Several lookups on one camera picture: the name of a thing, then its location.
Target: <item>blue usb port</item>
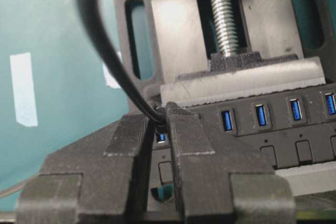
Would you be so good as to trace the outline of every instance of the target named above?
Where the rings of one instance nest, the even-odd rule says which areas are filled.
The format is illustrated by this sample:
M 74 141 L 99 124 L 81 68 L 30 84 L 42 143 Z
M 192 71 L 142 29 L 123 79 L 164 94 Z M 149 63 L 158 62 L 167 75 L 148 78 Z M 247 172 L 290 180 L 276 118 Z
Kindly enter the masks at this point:
M 257 105 L 256 106 L 257 111 L 257 117 L 258 117 L 258 123 L 259 126 L 266 126 L 266 115 L 265 115 L 265 108 L 263 105 Z
M 336 108 L 335 108 L 335 96 L 334 94 L 326 94 L 325 99 L 327 101 L 327 107 L 329 115 L 335 115 L 336 114 Z
M 158 142 L 158 144 L 164 143 L 166 141 L 165 135 L 163 133 L 157 134 L 156 141 Z
M 302 119 L 300 104 L 298 99 L 290 100 L 290 107 L 292 108 L 292 114 L 294 121 L 300 121 Z
M 224 121 L 224 130 L 225 131 L 232 131 L 232 121 L 230 116 L 230 111 L 222 112 L 223 121 Z

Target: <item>button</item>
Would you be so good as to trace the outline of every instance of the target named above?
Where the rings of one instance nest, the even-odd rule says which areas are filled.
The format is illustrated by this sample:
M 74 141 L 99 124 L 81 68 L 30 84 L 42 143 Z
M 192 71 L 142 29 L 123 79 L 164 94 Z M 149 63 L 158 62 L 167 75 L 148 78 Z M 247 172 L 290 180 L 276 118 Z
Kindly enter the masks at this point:
M 331 137 L 331 144 L 332 144 L 332 148 L 334 150 L 334 156 L 336 157 L 336 136 Z
M 313 160 L 310 144 L 308 141 L 301 141 L 296 143 L 300 162 L 311 162 Z
M 262 147 L 261 149 L 261 152 L 265 153 L 270 162 L 271 162 L 271 165 L 273 167 L 277 167 L 278 166 L 278 163 L 277 163 L 277 158 L 275 156 L 275 150 L 274 150 L 274 147 L 273 146 L 266 146 L 266 147 Z
M 171 162 L 159 163 L 159 171 L 162 185 L 173 182 L 173 169 Z

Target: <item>black cable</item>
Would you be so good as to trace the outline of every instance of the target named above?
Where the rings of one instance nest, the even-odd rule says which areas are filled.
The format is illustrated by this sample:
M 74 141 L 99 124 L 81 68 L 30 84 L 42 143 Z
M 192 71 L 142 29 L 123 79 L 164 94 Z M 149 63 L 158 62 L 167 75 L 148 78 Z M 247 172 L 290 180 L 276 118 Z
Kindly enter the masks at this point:
M 98 0 L 77 0 L 77 2 L 85 29 L 111 74 L 142 113 L 156 124 L 164 126 L 165 117 L 163 114 L 158 114 L 144 100 L 124 70 L 101 21 Z

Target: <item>teal wall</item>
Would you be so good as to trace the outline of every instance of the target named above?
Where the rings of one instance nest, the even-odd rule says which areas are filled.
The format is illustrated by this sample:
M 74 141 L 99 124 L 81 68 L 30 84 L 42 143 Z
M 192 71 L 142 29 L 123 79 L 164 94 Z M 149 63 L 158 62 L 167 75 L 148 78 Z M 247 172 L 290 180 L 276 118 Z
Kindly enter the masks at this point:
M 109 35 L 119 48 L 113 0 L 100 4 Z M 336 0 L 330 0 L 330 7 L 336 27 Z M 49 153 L 117 120 L 128 106 L 122 90 L 106 86 L 102 62 L 82 28 L 75 0 L 1 0 L 0 10 L 2 190 L 38 172 Z M 141 8 L 137 12 L 141 19 Z M 149 65 L 141 70 L 146 79 L 152 63 L 147 39 L 144 44 L 138 57 Z M 32 56 L 37 127 L 24 127 L 15 117 L 9 56 L 25 52 Z M 17 197 L 18 193 L 1 199 L 0 211 L 13 210 Z

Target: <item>black plastic part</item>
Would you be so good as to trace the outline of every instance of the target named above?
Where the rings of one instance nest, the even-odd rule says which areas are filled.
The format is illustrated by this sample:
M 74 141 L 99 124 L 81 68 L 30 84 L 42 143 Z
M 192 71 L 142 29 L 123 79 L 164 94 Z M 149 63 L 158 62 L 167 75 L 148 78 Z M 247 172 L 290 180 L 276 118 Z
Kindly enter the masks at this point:
M 258 52 L 247 52 L 231 57 L 224 57 L 222 54 L 217 53 L 212 54 L 211 58 L 211 72 L 233 72 L 298 59 L 296 55 L 286 55 L 264 60 Z
M 170 129 L 175 199 L 186 223 L 244 223 L 245 219 L 295 222 L 295 205 L 289 185 L 274 175 L 266 155 L 223 134 L 223 128 L 216 129 L 174 103 L 167 104 L 166 118 Z M 245 178 L 240 180 L 239 187 L 236 180 L 232 180 L 236 174 Z M 256 186 L 253 193 L 246 194 L 250 181 L 259 178 L 266 188 Z M 279 197 L 275 198 L 274 207 L 266 209 L 252 204 L 261 195 L 269 199 L 276 185 Z
M 153 139 L 153 123 L 129 114 L 49 155 L 20 196 L 16 223 L 58 223 L 63 208 L 63 224 L 124 223 L 143 213 Z

